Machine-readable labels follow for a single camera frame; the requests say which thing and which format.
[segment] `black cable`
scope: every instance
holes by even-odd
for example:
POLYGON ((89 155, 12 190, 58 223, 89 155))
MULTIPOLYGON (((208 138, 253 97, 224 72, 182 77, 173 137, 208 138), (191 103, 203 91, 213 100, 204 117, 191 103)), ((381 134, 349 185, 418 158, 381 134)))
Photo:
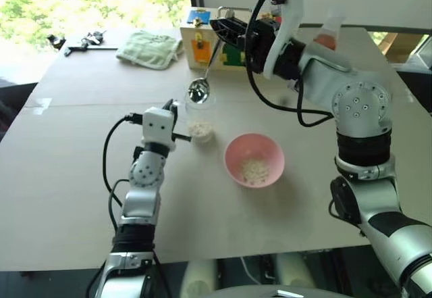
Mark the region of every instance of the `black cable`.
POLYGON ((165 287, 165 291, 167 292, 168 298, 173 298, 171 289, 169 288, 169 285, 168 285, 167 278, 165 277, 165 274, 163 273, 163 270, 162 270, 162 264, 159 261, 159 258, 157 257, 155 250, 153 250, 153 259, 155 261, 156 269, 159 273, 159 276, 161 277, 162 284, 165 287))
POLYGON ((333 204, 334 203, 335 203, 335 201, 332 199, 330 201, 330 204, 329 204, 329 214, 330 214, 330 216, 333 217, 333 218, 336 218, 338 220, 341 220, 343 222, 346 222, 344 219, 340 218, 338 215, 336 215, 335 213, 332 212, 332 208, 333 208, 333 204))
MULTIPOLYGON (((246 72, 248 74, 249 83, 250 83, 252 89, 254 90, 255 94, 258 96, 258 98, 262 102, 264 102, 266 105, 268 105, 269 107, 271 107, 273 109, 277 109, 277 110, 280 110, 280 111, 287 111, 287 112, 295 112, 297 114, 298 114, 298 112, 300 110, 300 115, 301 114, 321 114, 321 115, 327 116, 326 118, 324 118, 322 120, 319 120, 317 122, 317 124, 321 124, 324 121, 332 119, 333 116, 331 115, 331 113, 329 113, 327 111, 313 110, 313 109, 302 109, 302 96, 300 96, 300 94, 299 94, 299 100, 301 98, 301 101, 297 102, 297 108, 294 109, 294 108, 291 108, 291 107, 284 107, 284 106, 281 106, 281 105, 274 104, 274 103, 270 102, 268 99, 266 99, 264 97, 264 95, 260 92, 260 90, 259 90, 259 88, 258 88, 258 86, 257 86, 257 84, 255 82, 255 79, 254 79, 254 76, 253 76, 252 67, 251 67, 252 45, 250 44, 250 41, 251 41, 251 38, 252 38, 252 32, 253 32, 253 27, 254 27, 255 20, 257 19, 258 13, 259 13, 260 9, 262 8, 262 6, 263 6, 263 4, 264 4, 265 1, 266 0, 258 0, 258 3, 255 5, 255 8, 254 8, 254 10, 252 12, 252 15, 250 17, 248 26, 246 27, 245 44, 244 44, 244 54, 245 54, 246 72)), ((304 121, 302 120, 302 118, 301 118, 301 120, 299 122, 303 126, 308 126, 308 124, 304 123, 304 121)))
POLYGON ((90 292, 92 290, 93 284, 96 282, 96 279, 101 275, 101 272, 103 271, 104 267, 105 267, 105 262, 103 262, 101 267, 94 274, 92 280, 90 280, 90 282, 88 283, 87 289, 86 289, 86 298, 90 298, 90 292))
POLYGON ((109 193, 109 197, 108 197, 108 213, 109 213, 109 219, 111 219, 111 222, 113 224, 114 227, 114 231, 117 232, 117 222, 115 221, 114 218, 114 213, 113 213, 113 198, 115 196, 114 192, 115 192, 115 188, 117 188, 117 185, 119 185, 119 183, 121 182, 129 182, 129 180, 126 180, 125 178, 122 178, 120 180, 117 180, 114 183, 114 187, 111 190, 111 192, 109 193))
POLYGON ((333 119, 333 116, 328 113, 329 115, 327 115, 327 117, 322 118, 320 120, 317 120, 316 122, 313 122, 311 124, 307 124, 306 122, 304 122, 303 120, 303 110, 302 110, 302 105, 303 105, 303 94, 304 94, 304 84, 303 84, 303 77, 299 77, 298 79, 298 100, 297 100, 297 118, 298 118, 298 122, 307 128, 310 127, 315 127, 318 126, 319 124, 322 124, 330 119, 333 119))
MULTIPOLYGON (((122 119, 120 119, 119 121, 117 121, 115 123, 113 128, 111 128, 111 130, 108 132, 107 138, 105 139, 105 144, 103 145, 102 176, 103 176, 103 182, 105 183, 105 186, 107 187, 107 190, 110 193, 113 192, 113 189, 109 185, 108 178, 107 178, 107 150, 108 150, 109 139, 111 139, 111 136, 113 135, 115 129, 117 129, 117 127, 120 124, 122 124, 123 122, 125 122, 127 120, 128 120, 127 117, 123 117, 122 119)), ((119 198, 117 198, 117 196, 114 193, 113 193, 113 198, 114 198, 115 202, 117 202, 118 205, 121 207, 122 202, 119 200, 119 198)))

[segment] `floor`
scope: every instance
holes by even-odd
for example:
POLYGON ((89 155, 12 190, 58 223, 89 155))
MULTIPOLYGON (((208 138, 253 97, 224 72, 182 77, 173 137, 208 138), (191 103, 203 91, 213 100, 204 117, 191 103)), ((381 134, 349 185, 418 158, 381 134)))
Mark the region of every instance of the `floor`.
MULTIPOLYGON (((306 263, 320 289, 337 291, 338 286, 333 274, 329 274, 327 270, 323 269, 322 263, 325 261, 323 254, 327 253, 307 254, 306 263)), ((342 255, 344 256, 346 270, 350 278, 349 287, 352 289, 351 296, 356 298, 400 297, 398 296, 397 289, 386 275, 369 246, 343 249, 342 255)), ((248 257, 246 261, 251 274, 259 278, 260 258, 248 257)), ((185 263, 163 266, 174 297, 178 297, 185 268, 185 263)), ((225 259, 222 270, 222 288, 252 284, 244 273, 242 264, 238 258, 225 259)), ((95 270, 70 270, 34 272, 30 275, 22 276, 19 272, 0 272, 0 297, 84 297, 88 281, 94 273, 95 270)), ((164 295, 157 295, 157 298, 164 298, 164 295)))

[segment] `green foliage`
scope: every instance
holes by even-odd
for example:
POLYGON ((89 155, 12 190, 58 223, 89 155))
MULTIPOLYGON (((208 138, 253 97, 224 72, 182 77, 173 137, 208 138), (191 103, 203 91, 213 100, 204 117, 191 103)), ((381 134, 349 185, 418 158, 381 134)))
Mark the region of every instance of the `green foliage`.
POLYGON ((0 0, 0 38, 36 49, 48 34, 178 26, 189 0, 0 0))
POLYGON ((387 32, 370 32, 373 42, 378 46, 382 40, 384 40, 385 36, 387 36, 387 32))

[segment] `clear plastic cup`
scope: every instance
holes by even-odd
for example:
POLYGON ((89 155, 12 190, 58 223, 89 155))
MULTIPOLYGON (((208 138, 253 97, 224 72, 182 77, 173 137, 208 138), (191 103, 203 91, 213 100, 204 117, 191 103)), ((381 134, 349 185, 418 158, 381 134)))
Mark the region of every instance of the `clear plastic cup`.
POLYGON ((186 94, 184 102, 188 131, 192 140, 197 143, 209 142, 215 134, 215 96, 209 95, 209 98, 204 103, 195 103, 186 94))

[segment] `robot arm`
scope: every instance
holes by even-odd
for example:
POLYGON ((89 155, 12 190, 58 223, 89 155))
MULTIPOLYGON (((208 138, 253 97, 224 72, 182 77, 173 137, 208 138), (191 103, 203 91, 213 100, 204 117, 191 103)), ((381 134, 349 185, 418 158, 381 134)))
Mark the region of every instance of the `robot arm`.
POLYGON ((168 154, 174 151, 176 138, 189 137, 173 133, 177 107, 170 100, 164 108, 152 107, 142 115, 142 144, 137 147, 129 172, 128 191, 99 282, 96 298, 154 297, 152 264, 153 240, 159 216, 168 154))
POLYGON ((293 38, 301 0, 272 0, 282 6, 281 25, 270 19, 255 21, 263 1, 249 24, 222 18, 211 21, 213 30, 246 52, 252 87, 251 71, 266 78, 273 73, 288 80, 299 98, 332 112, 339 148, 335 163, 341 176, 331 183, 331 205, 335 204, 338 218, 358 227, 370 240, 404 297, 432 295, 432 228, 406 217, 400 208, 395 159, 390 153, 391 99, 380 75, 355 70, 331 49, 293 38))

